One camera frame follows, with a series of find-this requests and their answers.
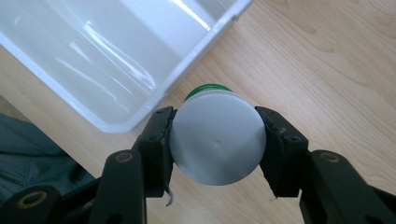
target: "gray fabric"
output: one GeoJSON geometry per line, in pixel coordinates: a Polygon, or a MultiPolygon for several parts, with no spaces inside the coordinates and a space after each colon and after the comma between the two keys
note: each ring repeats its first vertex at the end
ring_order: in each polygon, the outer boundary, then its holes
{"type": "Polygon", "coordinates": [[[32,186],[52,185],[65,194],[92,180],[35,125],[0,114],[0,205],[32,186]]]}

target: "wood grain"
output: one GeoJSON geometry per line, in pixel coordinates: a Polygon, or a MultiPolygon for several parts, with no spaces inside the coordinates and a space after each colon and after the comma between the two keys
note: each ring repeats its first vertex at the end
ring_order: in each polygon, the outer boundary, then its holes
{"type": "MultiPolygon", "coordinates": [[[[396,2],[257,0],[160,106],[218,82],[280,112],[309,140],[348,158],[371,185],[396,194],[396,2]]],[[[105,134],[4,49],[0,94],[94,175],[144,127],[105,134]]],[[[148,200],[148,223],[303,223],[298,199],[275,199],[262,172],[226,187],[177,168],[175,202],[148,200]]]]}
{"type": "Polygon", "coordinates": [[[14,119],[20,119],[26,122],[30,122],[28,118],[26,118],[21,111],[15,108],[12,104],[9,103],[3,96],[0,95],[0,114],[7,115],[14,119]]]}

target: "green bottle cap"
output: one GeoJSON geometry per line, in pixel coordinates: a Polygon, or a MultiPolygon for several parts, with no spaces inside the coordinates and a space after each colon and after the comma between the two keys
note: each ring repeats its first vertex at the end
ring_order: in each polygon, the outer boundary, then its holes
{"type": "Polygon", "coordinates": [[[198,92],[201,91],[209,91],[209,90],[222,90],[222,91],[230,91],[232,92],[230,89],[228,89],[227,87],[220,85],[220,84],[216,84],[216,83],[209,83],[209,84],[205,84],[202,86],[199,86],[197,88],[195,88],[194,90],[192,90],[186,97],[186,99],[184,99],[184,101],[187,101],[190,97],[192,97],[193,95],[195,95],[198,92]]]}

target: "white bottle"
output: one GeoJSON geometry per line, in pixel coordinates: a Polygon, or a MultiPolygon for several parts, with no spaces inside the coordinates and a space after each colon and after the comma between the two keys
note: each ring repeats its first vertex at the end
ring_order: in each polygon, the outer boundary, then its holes
{"type": "Polygon", "coordinates": [[[264,123],[254,107],[218,84],[192,91],[170,132],[178,168],[195,181],[215,186],[249,175],[260,163],[265,143],[264,123]]]}

